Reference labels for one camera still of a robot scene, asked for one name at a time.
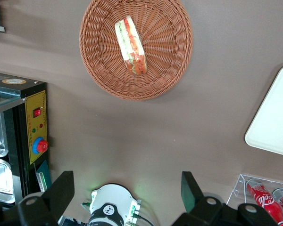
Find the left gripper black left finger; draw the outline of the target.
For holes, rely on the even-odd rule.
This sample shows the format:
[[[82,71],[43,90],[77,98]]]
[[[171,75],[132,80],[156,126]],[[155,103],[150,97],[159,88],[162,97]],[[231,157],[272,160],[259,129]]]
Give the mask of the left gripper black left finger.
[[[75,194],[74,173],[64,171],[42,195],[31,194],[18,205],[22,226],[57,226]]]

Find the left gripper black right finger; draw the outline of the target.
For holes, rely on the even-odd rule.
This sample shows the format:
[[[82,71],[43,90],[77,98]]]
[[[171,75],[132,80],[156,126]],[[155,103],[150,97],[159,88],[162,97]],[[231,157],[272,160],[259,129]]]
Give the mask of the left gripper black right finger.
[[[174,226],[225,226],[222,219],[223,204],[213,196],[205,196],[189,171],[182,172],[181,198],[186,212]]]

